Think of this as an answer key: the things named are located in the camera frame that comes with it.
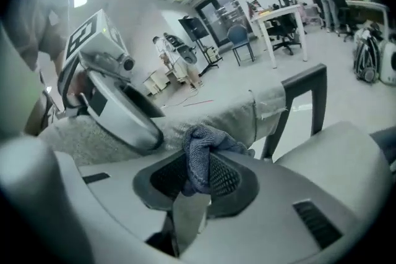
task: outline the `desk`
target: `desk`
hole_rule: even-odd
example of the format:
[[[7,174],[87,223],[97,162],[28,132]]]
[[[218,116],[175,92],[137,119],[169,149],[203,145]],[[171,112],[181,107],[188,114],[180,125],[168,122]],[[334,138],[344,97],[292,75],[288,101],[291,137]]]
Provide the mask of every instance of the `desk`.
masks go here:
[[[304,34],[303,21],[301,20],[301,16],[298,11],[299,8],[300,8],[300,5],[295,4],[293,6],[288,6],[288,7],[280,8],[278,10],[274,10],[274,11],[270,12],[269,14],[254,17],[251,20],[251,22],[254,22],[259,25],[259,29],[262,32],[264,41],[267,45],[267,49],[268,49],[268,52],[271,57],[272,68],[274,68],[274,69],[277,68],[277,62],[275,60],[275,56],[273,55],[271,40],[268,35],[267,28],[265,27],[264,22],[268,21],[270,19],[280,17],[285,14],[294,14],[295,15],[296,22],[297,22],[297,29],[298,29],[298,33],[299,33],[300,42],[301,42],[301,47],[303,48],[303,61],[304,62],[308,61],[307,43],[306,43],[305,34]]]
[[[353,7],[363,7],[372,10],[382,11],[384,15],[384,38],[386,40],[389,39],[389,20],[388,20],[388,11],[389,8],[384,4],[379,4],[378,2],[372,1],[362,1],[362,0],[347,0],[346,3],[348,6]]]

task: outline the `gray floor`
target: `gray floor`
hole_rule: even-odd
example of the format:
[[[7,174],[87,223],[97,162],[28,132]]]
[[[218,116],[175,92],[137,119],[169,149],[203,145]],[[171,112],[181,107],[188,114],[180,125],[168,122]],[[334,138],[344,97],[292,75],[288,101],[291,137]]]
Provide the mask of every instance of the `gray floor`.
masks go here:
[[[166,89],[156,96],[156,104],[170,106],[164,111],[172,111],[172,105],[198,103],[233,94],[238,89],[239,81],[283,80],[318,63],[327,65],[328,93],[324,126],[338,121],[351,121],[367,133],[394,126],[396,124],[396,88],[380,82],[369,85],[356,80],[352,71],[351,41],[344,43],[334,33],[326,33],[319,27],[307,27],[309,61],[303,62],[302,52],[298,46],[293,48],[294,56],[289,56],[279,49],[275,52],[278,68],[272,69],[266,51],[261,52],[257,41],[252,49],[257,60],[252,63],[247,48],[241,48],[239,55],[246,61],[241,67],[232,51],[222,54],[224,61],[219,62],[219,69],[211,69],[204,76],[205,86],[199,93],[192,93],[183,86],[176,92]],[[307,93],[293,103],[293,108],[285,132],[275,152],[277,159],[295,146],[309,138],[311,129],[311,95]],[[253,144],[256,157],[260,156],[264,139]]]

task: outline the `vent slot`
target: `vent slot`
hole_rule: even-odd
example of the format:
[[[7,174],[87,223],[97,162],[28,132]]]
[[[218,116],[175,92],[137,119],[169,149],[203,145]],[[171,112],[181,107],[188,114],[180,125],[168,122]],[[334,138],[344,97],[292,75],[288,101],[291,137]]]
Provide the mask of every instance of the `vent slot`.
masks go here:
[[[321,249],[325,249],[342,237],[341,232],[311,201],[295,203],[293,208]]]

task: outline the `black grille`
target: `black grille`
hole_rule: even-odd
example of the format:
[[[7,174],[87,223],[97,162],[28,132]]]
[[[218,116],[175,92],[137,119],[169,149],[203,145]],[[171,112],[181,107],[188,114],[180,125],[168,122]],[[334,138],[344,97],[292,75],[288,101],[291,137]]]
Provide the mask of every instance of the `black grille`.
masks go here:
[[[186,157],[180,156],[169,164],[153,172],[150,182],[165,196],[176,200],[187,180]]]
[[[342,237],[340,231],[312,202],[298,202],[293,207],[321,249]]]
[[[210,193],[212,200],[229,195],[239,186],[239,174],[218,158],[210,157]]]

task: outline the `door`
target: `door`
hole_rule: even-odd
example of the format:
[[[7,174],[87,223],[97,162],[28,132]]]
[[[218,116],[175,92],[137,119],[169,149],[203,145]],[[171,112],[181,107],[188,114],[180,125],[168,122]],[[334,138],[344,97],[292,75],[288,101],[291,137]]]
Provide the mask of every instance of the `door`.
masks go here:
[[[247,31],[252,32],[251,26],[237,0],[206,0],[196,7],[196,10],[217,46],[230,42],[227,32],[234,24],[242,24]]]

